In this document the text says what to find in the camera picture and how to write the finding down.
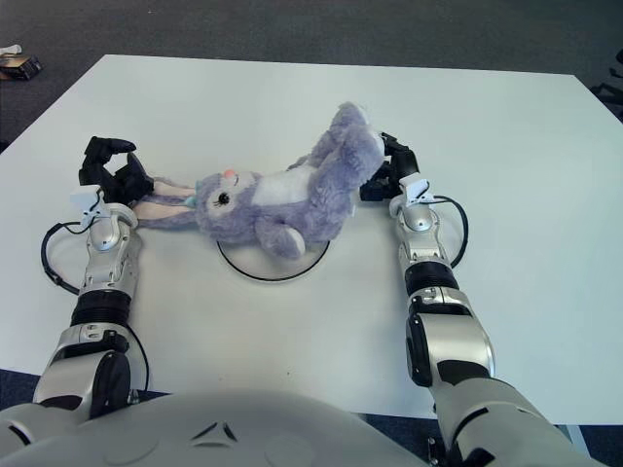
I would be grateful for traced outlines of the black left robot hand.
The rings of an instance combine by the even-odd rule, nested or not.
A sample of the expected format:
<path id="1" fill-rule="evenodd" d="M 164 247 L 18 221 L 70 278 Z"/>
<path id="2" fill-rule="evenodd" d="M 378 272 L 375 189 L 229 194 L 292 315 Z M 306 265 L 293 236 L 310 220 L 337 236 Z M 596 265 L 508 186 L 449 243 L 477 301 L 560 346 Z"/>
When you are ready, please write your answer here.
<path id="1" fill-rule="evenodd" d="M 136 146 L 127 140 L 93 136 L 85 150 L 85 158 L 79 169 L 81 186 L 98 185 L 106 203 L 132 206 L 136 201 L 150 195 L 154 179 L 149 176 L 134 151 Z M 115 173 L 105 167 L 114 155 L 125 154 L 126 164 Z"/>

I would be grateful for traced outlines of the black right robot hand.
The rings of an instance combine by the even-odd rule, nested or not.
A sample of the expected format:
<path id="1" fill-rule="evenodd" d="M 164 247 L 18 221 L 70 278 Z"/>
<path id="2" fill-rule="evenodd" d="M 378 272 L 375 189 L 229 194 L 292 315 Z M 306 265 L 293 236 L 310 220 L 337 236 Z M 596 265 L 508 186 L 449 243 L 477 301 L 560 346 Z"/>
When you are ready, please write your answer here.
<path id="1" fill-rule="evenodd" d="M 383 201 L 402 193 L 399 180 L 420 169 L 415 153 L 394 136 L 382 132 L 386 160 L 370 180 L 359 188 L 362 201 Z"/>

